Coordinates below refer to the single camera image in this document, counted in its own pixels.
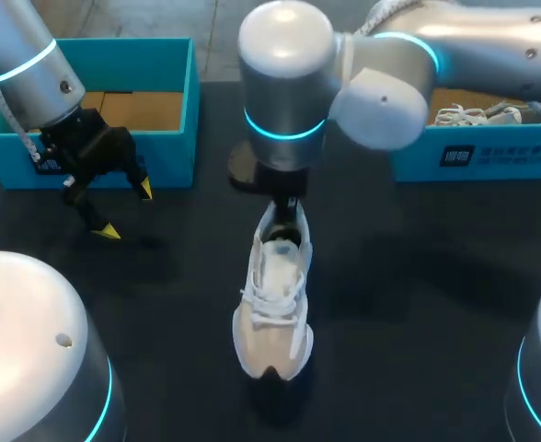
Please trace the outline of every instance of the box label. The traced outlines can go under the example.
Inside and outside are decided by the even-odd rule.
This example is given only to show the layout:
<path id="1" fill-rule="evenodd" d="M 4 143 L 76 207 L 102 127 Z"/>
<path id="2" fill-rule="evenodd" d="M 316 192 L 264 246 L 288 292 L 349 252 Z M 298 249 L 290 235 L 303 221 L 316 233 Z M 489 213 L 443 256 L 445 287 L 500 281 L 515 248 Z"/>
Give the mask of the box label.
<path id="1" fill-rule="evenodd" d="M 441 168 L 457 168 L 468 166 L 475 147 L 473 145 L 448 145 L 444 148 L 440 160 Z"/>
<path id="2" fill-rule="evenodd" d="M 527 166 L 541 164 L 541 145 L 485 146 L 477 158 L 478 166 Z"/>

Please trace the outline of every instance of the teal box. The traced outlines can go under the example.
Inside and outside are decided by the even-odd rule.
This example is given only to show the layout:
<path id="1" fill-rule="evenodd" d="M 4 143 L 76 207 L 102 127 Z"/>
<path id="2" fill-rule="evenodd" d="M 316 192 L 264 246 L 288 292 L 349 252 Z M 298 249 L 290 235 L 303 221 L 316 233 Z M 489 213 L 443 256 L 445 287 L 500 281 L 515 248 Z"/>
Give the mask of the teal box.
<path id="1" fill-rule="evenodd" d="M 58 40 L 87 91 L 182 92 L 178 131 L 132 131 L 153 188 L 187 188 L 193 181 L 199 120 L 199 71 L 191 39 Z M 38 134 L 31 140 L 43 150 Z M 58 189 L 66 176 L 38 175 L 29 153 L 0 116 L 0 181 L 5 189 Z M 129 188 L 122 173 L 99 177 L 92 188 Z"/>
<path id="2" fill-rule="evenodd" d="M 541 180 L 541 124 L 427 127 L 391 160 L 399 182 Z"/>

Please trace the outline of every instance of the white cable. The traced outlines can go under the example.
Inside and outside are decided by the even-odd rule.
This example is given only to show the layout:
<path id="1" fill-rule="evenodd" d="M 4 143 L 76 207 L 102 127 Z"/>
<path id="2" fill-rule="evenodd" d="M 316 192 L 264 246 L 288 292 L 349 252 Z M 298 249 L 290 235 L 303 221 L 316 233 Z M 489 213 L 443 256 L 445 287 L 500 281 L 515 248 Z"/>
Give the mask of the white cable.
<path id="1" fill-rule="evenodd" d="M 456 4 L 455 0 L 445 0 L 448 3 Z M 375 28 L 381 26 L 392 16 L 398 12 L 407 9 L 408 7 L 421 4 L 421 0 L 381 0 L 373 6 L 369 12 L 366 22 L 362 25 L 356 32 L 355 35 L 365 35 L 368 36 Z M 541 103 L 537 101 L 528 101 L 526 102 L 533 111 L 536 111 L 541 114 Z"/>
<path id="2" fill-rule="evenodd" d="M 1 88 L 0 88 L 0 111 L 5 117 L 6 122 L 8 122 L 9 126 L 11 126 L 11 129 L 13 129 L 15 133 L 19 135 L 21 142 L 25 145 L 25 147 L 29 151 L 29 154 L 31 155 L 33 162 L 37 163 L 40 160 L 40 152 L 38 152 L 38 148 L 28 137 L 25 130 L 21 127 L 21 124 L 19 124 L 19 122 L 15 118 L 15 115 L 13 115 L 13 112 L 9 109 L 8 104 L 6 103 L 5 97 L 3 97 L 3 92 L 1 91 Z"/>

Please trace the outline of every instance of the black table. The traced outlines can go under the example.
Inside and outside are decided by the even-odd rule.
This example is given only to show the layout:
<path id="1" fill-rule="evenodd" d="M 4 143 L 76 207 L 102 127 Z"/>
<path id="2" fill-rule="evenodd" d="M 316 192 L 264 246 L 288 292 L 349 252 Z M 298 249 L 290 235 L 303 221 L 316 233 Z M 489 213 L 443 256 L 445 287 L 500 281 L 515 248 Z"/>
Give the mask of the black table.
<path id="1" fill-rule="evenodd" d="M 123 235 L 88 235 L 56 192 L 4 192 L 0 250 L 63 273 L 120 375 L 132 442 L 504 441 L 502 398 L 541 295 L 541 182 L 396 185 L 337 128 L 304 207 L 316 334 L 298 420 L 251 405 L 230 321 L 263 197 L 226 177 L 235 83 L 202 85 L 194 189 L 93 192 Z"/>

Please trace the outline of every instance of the end effector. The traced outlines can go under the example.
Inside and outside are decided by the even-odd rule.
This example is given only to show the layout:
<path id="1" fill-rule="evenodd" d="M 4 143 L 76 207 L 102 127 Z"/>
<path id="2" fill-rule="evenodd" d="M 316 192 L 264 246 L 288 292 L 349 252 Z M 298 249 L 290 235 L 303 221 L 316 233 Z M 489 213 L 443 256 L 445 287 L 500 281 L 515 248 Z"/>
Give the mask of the end effector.
<path id="1" fill-rule="evenodd" d="M 420 136 L 437 60 L 410 36 L 377 37 L 338 34 L 319 9 L 296 0 L 246 17 L 238 37 L 244 112 L 262 165 L 283 173 L 311 166 L 328 119 L 370 148 L 399 149 Z"/>
<path id="2" fill-rule="evenodd" d="M 19 135 L 39 174 L 71 177 L 64 201 L 86 226 L 118 238 L 86 198 L 97 176 L 123 171 L 142 199 L 151 199 L 147 173 L 124 128 L 110 128 L 96 110 L 80 107 L 86 91 L 29 0 L 0 0 L 0 111 Z M 41 152 L 27 131 L 40 129 Z"/>

